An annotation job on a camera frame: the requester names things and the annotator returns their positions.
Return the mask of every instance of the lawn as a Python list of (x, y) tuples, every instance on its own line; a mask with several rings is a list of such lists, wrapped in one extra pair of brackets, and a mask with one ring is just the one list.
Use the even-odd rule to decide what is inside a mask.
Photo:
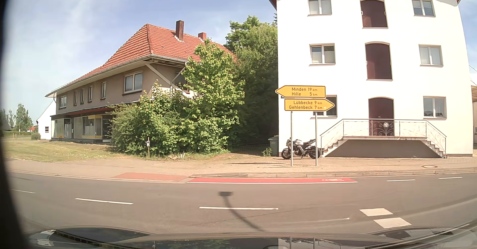
[(110, 151), (109, 145), (74, 142), (42, 142), (28, 137), (3, 138), (7, 157), (40, 162), (78, 161), (94, 158), (118, 158), (124, 154)]

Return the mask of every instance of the sky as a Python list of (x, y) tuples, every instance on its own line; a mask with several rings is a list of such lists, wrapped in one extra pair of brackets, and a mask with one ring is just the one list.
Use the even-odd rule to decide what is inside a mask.
[[(477, 0), (459, 8), (477, 69)], [(268, 0), (8, 0), (0, 106), (15, 113), (23, 104), (35, 124), (47, 93), (104, 64), (146, 23), (174, 29), (183, 20), (184, 33), (225, 43), (230, 21), (271, 22), (274, 13)]]

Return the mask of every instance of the ornate metal railing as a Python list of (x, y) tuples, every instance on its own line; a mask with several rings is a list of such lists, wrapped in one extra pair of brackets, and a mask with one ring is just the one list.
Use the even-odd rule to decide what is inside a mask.
[(446, 136), (427, 120), (342, 119), (326, 130), (321, 148), (327, 149), (344, 136), (425, 137), (445, 154)]

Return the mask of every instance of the windshield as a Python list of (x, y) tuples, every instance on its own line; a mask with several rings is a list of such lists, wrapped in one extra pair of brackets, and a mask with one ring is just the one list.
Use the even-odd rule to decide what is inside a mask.
[(39, 248), (475, 247), (475, 9), (6, 0), (11, 214)]

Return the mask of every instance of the motorcycle wheel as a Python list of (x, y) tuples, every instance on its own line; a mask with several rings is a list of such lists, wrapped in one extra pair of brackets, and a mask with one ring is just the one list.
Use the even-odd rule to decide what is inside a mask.
[(289, 160), (291, 158), (291, 153), (289, 148), (284, 148), (281, 151), (281, 157), (284, 158), (285, 160)]
[(312, 158), (312, 159), (315, 159), (315, 158), (316, 158), (316, 157), (315, 157), (315, 149), (310, 150), (310, 151), (308, 152), (308, 156), (310, 156), (310, 158)]

